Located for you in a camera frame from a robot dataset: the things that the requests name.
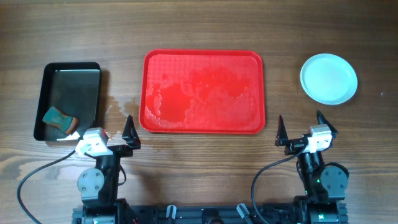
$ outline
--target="red tray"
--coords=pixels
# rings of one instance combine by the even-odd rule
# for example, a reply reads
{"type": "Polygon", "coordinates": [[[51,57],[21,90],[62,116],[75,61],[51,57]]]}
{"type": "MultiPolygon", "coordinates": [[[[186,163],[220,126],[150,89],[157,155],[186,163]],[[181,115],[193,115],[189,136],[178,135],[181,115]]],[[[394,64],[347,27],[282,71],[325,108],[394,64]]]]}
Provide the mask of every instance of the red tray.
{"type": "Polygon", "coordinates": [[[249,50],[149,52],[139,121],[155,133],[258,133],[266,123],[260,56],[249,50]]]}

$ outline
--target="white plastic plate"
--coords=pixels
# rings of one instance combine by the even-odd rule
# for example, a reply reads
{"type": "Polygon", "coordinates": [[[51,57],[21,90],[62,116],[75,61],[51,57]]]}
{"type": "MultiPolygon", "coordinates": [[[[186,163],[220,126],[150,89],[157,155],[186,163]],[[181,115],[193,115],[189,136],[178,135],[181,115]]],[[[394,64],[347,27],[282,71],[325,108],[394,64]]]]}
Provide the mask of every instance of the white plastic plate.
{"type": "Polygon", "coordinates": [[[353,97],[358,87],[352,66],[332,54],[310,57],[301,68],[300,81],[309,97],[326,105],[346,102],[353,97]]]}

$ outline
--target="sponge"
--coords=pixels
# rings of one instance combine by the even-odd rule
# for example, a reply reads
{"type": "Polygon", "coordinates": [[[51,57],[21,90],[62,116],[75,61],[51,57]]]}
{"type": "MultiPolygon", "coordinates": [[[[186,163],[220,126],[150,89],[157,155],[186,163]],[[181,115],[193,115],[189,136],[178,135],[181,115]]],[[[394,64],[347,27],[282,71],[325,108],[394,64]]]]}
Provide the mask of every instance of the sponge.
{"type": "Polygon", "coordinates": [[[67,116],[53,106],[44,115],[43,122],[59,128],[65,134],[72,133],[78,124],[77,118],[67,116]]]}

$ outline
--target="cable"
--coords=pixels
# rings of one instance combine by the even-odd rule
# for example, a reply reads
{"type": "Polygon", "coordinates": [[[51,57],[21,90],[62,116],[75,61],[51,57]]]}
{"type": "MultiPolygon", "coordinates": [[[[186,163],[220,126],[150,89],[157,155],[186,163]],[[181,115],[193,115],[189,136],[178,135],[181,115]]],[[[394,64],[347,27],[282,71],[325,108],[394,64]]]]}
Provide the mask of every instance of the cable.
{"type": "Polygon", "coordinates": [[[33,220],[33,222],[35,222],[35,223],[37,223],[37,224],[41,224],[41,222],[39,222],[39,221],[28,211],[28,209],[26,208],[26,206],[25,206],[24,203],[22,202],[22,199],[21,199],[21,188],[22,188],[22,186],[24,185],[25,181],[26,181],[29,177],[31,177],[33,174],[37,173],[38,171],[40,171],[40,170],[42,170],[42,169],[44,169],[44,168],[47,168],[47,167],[49,167],[49,166],[52,166],[52,165],[54,165],[54,164],[56,164],[56,163],[59,163],[59,162],[65,160],[65,159],[68,159],[68,158],[69,158],[71,155],[73,155],[75,152],[76,152],[76,151],[73,150],[73,152],[71,152],[71,153],[69,153],[68,155],[62,157],[61,159],[58,159],[58,160],[56,160],[56,161],[54,161],[54,162],[50,162],[49,164],[46,164],[46,165],[44,165],[44,166],[41,166],[41,167],[37,168],[36,170],[33,170],[33,171],[30,172],[28,175],[26,175],[26,177],[24,177],[24,178],[21,180],[21,182],[19,183],[19,186],[18,186],[18,189],[17,189],[17,198],[18,198],[19,205],[20,205],[20,206],[22,207],[22,209],[25,211],[26,215],[29,216],[29,218],[31,218],[31,219],[33,220]]]}
{"type": "Polygon", "coordinates": [[[302,182],[304,182],[303,175],[301,175],[301,171],[300,171],[300,168],[299,168],[299,161],[296,161],[296,169],[297,169],[298,176],[300,177],[300,180],[302,182]]]}
{"type": "Polygon", "coordinates": [[[122,186],[127,181],[126,172],[124,171],[122,165],[120,165],[120,171],[123,173],[123,176],[124,176],[124,182],[123,183],[119,183],[119,186],[122,186]]]}
{"type": "Polygon", "coordinates": [[[92,156],[92,155],[88,154],[87,152],[85,152],[85,153],[84,153],[84,155],[85,155],[85,156],[88,156],[88,157],[90,157],[90,158],[92,158],[92,159],[95,159],[95,157],[94,157],[94,156],[92,156]]]}
{"type": "Polygon", "coordinates": [[[296,158],[297,156],[299,156],[299,155],[304,151],[304,149],[301,150],[301,151],[300,151],[299,153],[297,153],[296,155],[290,156],[290,157],[288,157],[288,158],[286,158],[286,159],[282,159],[282,160],[279,160],[279,161],[277,161],[277,162],[274,162],[274,163],[271,163],[271,164],[265,166],[264,168],[262,168],[262,169],[256,174],[256,176],[254,176],[253,183],[251,184],[251,202],[253,203],[253,207],[254,207],[254,209],[255,209],[257,215],[260,217],[260,219],[261,219],[265,224],[269,224],[269,223],[268,223],[268,222],[264,219],[264,217],[260,214],[260,212],[259,212],[259,210],[258,210],[258,208],[257,208],[257,205],[256,205],[256,200],[254,199],[254,187],[256,186],[257,178],[259,178],[259,176],[260,176],[265,170],[267,170],[267,169],[269,169],[269,168],[271,168],[271,167],[273,167],[273,166],[276,166],[276,165],[278,165],[278,164],[281,164],[281,163],[283,163],[283,162],[287,162],[287,161],[289,161],[289,160],[292,160],[292,159],[296,158]]]}

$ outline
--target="water spill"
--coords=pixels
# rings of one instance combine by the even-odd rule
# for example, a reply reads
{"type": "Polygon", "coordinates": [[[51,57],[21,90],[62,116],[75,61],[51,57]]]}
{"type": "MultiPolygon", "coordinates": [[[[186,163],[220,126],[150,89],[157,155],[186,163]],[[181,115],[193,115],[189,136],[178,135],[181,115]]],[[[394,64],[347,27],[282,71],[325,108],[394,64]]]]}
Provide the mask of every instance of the water spill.
{"type": "Polygon", "coordinates": [[[116,101],[115,97],[108,96],[106,100],[107,109],[106,111],[99,112],[99,118],[103,119],[101,127],[104,128],[110,139],[115,138],[118,131],[124,130],[126,124],[126,118],[131,114],[136,129],[139,128],[138,112],[139,106],[136,103],[136,99],[133,98],[131,101],[126,102],[123,108],[120,107],[119,102],[116,101]]]}
{"type": "Polygon", "coordinates": [[[185,112],[190,108],[191,102],[180,84],[163,89],[160,89],[160,85],[155,85],[153,93],[146,98],[146,106],[152,116],[173,123],[185,120],[185,112]]]}
{"type": "Polygon", "coordinates": [[[250,129],[259,123],[258,87],[244,72],[209,67],[160,77],[147,85],[145,114],[153,128],[250,129]]]}

